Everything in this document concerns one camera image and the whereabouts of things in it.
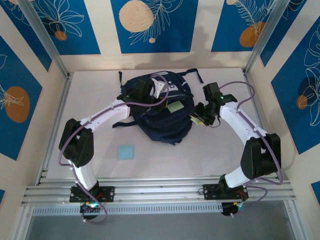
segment gray floor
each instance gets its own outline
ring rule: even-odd
[[[235,218],[220,213],[32,217],[27,240],[292,240],[283,202],[260,202]]]

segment navy backpack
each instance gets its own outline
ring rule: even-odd
[[[167,97],[167,108],[162,111],[155,111],[149,108],[143,114],[133,114],[133,122],[124,123],[117,122],[112,127],[128,127],[138,125],[153,141],[160,141],[162,143],[169,143],[175,145],[180,143],[182,139],[188,134],[192,126],[192,121],[189,116],[195,107],[193,95],[188,83],[183,76],[188,73],[196,72],[200,82],[203,80],[196,68],[189,69],[185,72],[175,73],[172,71],[156,72],[162,75],[169,84],[169,95]],[[126,94],[130,89],[134,88],[140,78],[150,78],[151,74],[137,76],[128,80],[124,85],[121,85],[121,93]],[[119,72],[120,82],[122,81],[122,72]],[[155,76],[154,79],[163,82],[163,80]]]

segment light blue square pad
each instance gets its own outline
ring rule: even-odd
[[[134,145],[126,144],[118,146],[118,160],[134,159]]]

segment white table surface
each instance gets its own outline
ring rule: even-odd
[[[123,70],[122,83],[133,77],[158,71],[161,69]],[[170,71],[182,72],[183,69]],[[199,82],[196,73],[189,73],[184,77],[194,94],[195,104],[200,101],[205,103],[202,89],[205,84],[217,82],[221,86],[231,81],[245,81],[240,68],[199,69],[199,73],[204,84]],[[249,97],[248,88],[244,84],[232,84],[221,91],[223,94],[233,94],[238,101]],[[117,70],[74,73],[49,159],[47,178],[73,178],[68,167],[61,167],[57,163],[58,144],[66,121],[91,116],[111,104],[119,94]],[[242,108],[258,123],[251,101],[244,103]],[[134,145],[134,159],[117,160],[118,145],[123,144]],[[176,146],[150,140],[136,125],[110,128],[101,133],[94,142],[94,157],[90,163],[97,178],[219,176],[239,166],[243,149],[239,137],[223,120],[218,128],[193,123],[188,135]]]

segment metal grate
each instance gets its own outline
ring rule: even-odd
[[[106,206],[109,215],[221,213],[221,203],[126,204]],[[79,206],[35,207],[32,216],[79,216]],[[86,215],[102,214],[100,209]]]

